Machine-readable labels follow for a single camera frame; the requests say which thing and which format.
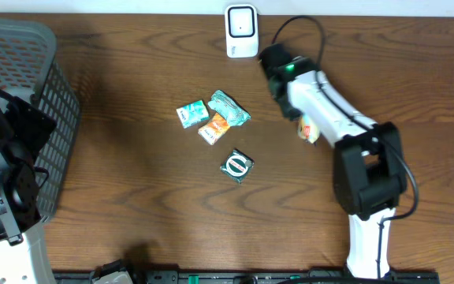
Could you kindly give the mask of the orange tissue pack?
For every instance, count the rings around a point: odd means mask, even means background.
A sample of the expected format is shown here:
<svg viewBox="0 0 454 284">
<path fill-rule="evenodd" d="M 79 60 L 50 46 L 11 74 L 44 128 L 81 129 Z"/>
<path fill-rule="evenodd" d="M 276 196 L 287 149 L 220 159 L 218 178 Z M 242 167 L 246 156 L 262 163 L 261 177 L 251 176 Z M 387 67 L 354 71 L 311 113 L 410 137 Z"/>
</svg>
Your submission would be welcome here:
<svg viewBox="0 0 454 284">
<path fill-rule="evenodd" d="M 216 113 L 204 126 L 199 128 L 198 134 L 209 145 L 214 145 L 229 129 L 229 123 L 219 113 Z"/>
</svg>

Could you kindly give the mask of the dark green round-logo packet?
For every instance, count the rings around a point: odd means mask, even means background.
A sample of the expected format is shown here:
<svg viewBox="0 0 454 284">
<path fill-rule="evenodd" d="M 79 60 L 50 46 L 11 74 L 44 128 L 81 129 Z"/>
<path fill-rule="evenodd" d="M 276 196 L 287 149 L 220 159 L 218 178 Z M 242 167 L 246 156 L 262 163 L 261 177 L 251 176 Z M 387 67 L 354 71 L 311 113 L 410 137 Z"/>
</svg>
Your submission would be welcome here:
<svg viewBox="0 0 454 284">
<path fill-rule="evenodd" d="M 220 171 L 241 184 L 248 176 L 255 162 L 243 152 L 233 149 L 226 160 L 220 165 Z"/>
</svg>

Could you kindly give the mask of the teal wrapper packet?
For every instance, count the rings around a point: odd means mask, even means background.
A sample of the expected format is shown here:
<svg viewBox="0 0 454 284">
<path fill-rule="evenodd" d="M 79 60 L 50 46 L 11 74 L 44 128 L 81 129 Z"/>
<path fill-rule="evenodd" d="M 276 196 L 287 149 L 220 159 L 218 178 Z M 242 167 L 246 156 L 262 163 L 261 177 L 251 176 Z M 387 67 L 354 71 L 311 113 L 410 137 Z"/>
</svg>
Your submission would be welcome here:
<svg viewBox="0 0 454 284">
<path fill-rule="evenodd" d="M 215 91 L 207 104 L 209 108 L 219 113 L 230 126 L 242 126 L 251 120 L 251 115 L 222 90 Z"/>
</svg>

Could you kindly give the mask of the teal tissue pack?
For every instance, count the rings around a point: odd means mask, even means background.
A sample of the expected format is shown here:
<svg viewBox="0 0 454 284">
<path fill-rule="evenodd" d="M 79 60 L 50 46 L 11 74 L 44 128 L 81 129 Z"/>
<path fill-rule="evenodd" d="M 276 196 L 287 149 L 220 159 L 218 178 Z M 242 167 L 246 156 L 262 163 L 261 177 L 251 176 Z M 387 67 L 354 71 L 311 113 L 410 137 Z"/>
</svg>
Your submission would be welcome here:
<svg viewBox="0 0 454 284">
<path fill-rule="evenodd" d="M 177 116 L 183 128 L 196 125 L 209 118 L 209 112 L 202 100 L 177 108 Z"/>
</svg>

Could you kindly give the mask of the yellow chips snack bag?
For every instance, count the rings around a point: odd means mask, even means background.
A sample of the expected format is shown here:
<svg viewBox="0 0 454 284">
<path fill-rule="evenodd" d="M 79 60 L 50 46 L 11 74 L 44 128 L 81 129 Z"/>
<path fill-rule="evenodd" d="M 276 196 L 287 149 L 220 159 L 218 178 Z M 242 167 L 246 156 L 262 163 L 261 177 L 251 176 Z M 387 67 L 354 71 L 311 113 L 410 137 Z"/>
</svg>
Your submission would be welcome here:
<svg viewBox="0 0 454 284">
<path fill-rule="evenodd" d="M 320 137 L 320 130 L 309 116 L 303 114 L 299 119 L 297 135 L 309 144 L 316 144 Z"/>
</svg>

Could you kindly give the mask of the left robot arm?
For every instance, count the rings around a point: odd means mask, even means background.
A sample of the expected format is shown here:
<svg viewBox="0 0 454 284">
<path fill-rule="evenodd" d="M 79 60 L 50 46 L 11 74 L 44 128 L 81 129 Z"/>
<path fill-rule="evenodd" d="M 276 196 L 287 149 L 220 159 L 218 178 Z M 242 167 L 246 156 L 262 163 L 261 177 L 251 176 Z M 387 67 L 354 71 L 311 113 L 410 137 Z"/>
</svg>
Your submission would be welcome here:
<svg viewBox="0 0 454 284">
<path fill-rule="evenodd" d="M 0 89 L 0 283 L 53 283 L 37 198 L 36 160 L 56 122 Z"/>
</svg>

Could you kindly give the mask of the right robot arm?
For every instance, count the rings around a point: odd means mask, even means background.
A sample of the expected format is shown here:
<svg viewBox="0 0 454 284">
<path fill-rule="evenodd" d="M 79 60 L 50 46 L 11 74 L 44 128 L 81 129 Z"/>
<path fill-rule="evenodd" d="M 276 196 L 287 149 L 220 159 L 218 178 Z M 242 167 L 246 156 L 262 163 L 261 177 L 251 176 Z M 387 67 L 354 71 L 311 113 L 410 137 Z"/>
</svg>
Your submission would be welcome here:
<svg viewBox="0 0 454 284">
<path fill-rule="evenodd" d="M 279 43 L 259 55 L 273 99 L 286 118 L 310 118 L 333 148 L 333 191 L 348 215 L 346 266 L 355 278 L 389 273 L 389 226 L 407 189 L 400 135 L 357 111 L 318 64 L 293 57 Z"/>
</svg>

